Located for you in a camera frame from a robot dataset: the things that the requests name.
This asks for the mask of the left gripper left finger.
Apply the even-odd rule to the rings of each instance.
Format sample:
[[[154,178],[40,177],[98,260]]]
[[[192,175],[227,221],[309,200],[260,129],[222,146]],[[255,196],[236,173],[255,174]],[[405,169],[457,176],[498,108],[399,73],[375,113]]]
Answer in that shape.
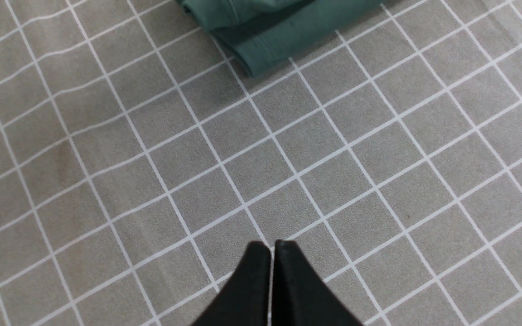
[[[193,326],[266,326],[271,254],[263,242],[250,242],[236,269]]]

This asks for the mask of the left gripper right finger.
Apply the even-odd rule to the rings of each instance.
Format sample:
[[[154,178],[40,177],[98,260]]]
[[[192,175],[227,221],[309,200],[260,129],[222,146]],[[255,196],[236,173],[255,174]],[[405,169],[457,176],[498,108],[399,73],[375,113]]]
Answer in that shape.
[[[361,326],[312,268],[298,244],[277,240],[274,251],[273,326]]]

